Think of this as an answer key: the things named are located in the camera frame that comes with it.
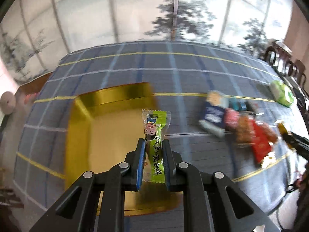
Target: red snack package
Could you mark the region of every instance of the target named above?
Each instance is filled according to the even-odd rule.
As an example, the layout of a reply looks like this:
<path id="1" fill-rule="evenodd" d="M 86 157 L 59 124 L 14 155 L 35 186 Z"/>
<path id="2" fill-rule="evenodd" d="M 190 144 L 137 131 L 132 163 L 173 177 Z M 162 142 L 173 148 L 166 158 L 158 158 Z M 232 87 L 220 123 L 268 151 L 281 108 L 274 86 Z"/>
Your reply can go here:
<path id="1" fill-rule="evenodd" d="M 267 136 L 263 132 L 263 128 L 260 125 L 257 125 L 253 120 L 252 125 L 255 132 L 255 136 L 252 137 L 253 145 L 253 153 L 256 161 L 260 164 L 266 155 L 271 152 L 271 146 L 268 143 Z"/>

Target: table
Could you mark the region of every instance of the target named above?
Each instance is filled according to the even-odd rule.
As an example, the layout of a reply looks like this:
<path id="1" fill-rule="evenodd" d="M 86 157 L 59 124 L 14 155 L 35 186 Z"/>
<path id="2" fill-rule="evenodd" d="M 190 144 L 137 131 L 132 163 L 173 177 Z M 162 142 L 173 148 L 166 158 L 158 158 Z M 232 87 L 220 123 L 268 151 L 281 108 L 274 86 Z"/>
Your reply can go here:
<path id="1" fill-rule="evenodd" d="M 233 137 L 222 141 L 205 133 L 197 121 L 205 93 L 219 90 L 254 100 L 265 113 L 263 121 L 273 124 L 282 119 L 293 132 L 308 138 L 297 106 L 286 108 L 274 102 L 268 85 L 279 79 L 261 60 L 196 43 L 141 41 L 73 52 L 60 60 L 33 105 L 16 158 L 15 184 L 43 208 L 50 207 L 64 190 L 65 136 L 74 97 L 120 84 L 150 82 L 160 109 L 171 111 L 172 150 L 203 172 L 222 171 L 263 211 L 270 211 L 283 197 L 296 167 L 301 170 L 305 161 L 287 154 L 286 144 L 280 141 L 274 148 L 276 164 L 260 170 L 249 147 L 233 147 Z M 131 230 L 180 230 L 182 209 L 131 217 Z"/>

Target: teal snack package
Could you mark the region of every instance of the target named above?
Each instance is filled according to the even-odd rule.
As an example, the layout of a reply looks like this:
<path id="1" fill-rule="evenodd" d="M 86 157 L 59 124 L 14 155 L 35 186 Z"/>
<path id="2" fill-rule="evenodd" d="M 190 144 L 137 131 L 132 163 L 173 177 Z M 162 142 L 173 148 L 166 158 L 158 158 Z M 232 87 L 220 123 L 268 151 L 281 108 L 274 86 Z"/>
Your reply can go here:
<path id="1" fill-rule="evenodd" d="M 162 140 L 170 122 L 171 113 L 165 111 L 142 110 L 146 140 L 146 160 L 143 180 L 164 183 Z"/>

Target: cartoon face on wrapper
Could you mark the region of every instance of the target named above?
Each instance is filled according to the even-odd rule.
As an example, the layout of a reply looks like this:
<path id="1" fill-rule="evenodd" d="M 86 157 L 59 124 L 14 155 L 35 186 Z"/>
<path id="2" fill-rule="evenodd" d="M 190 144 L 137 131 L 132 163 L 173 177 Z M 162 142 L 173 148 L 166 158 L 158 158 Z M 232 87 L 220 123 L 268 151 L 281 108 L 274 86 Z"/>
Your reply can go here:
<path id="1" fill-rule="evenodd" d="M 158 132 L 155 124 L 156 121 L 154 118 L 147 118 L 147 124 L 145 126 L 145 137 L 147 140 L 153 140 Z"/>

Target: yellow tray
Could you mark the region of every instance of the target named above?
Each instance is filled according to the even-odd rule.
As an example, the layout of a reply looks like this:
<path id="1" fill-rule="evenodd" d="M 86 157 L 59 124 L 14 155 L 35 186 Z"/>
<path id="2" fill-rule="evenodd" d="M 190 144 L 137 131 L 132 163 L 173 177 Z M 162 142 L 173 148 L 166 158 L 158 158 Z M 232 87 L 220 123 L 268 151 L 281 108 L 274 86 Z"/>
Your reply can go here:
<path id="1" fill-rule="evenodd" d="M 144 137 L 142 109 L 157 109 L 148 83 L 111 87 L 75 98 L 66 140 L 66 189 L 85 171 L 108 171 L 136 149 L 138 139 Z M 164 184 L 143 182 L 139 192 L 125 192 L 125 215 L 169 210 L 179 201 L 180 195 L 167 192 Z"/>

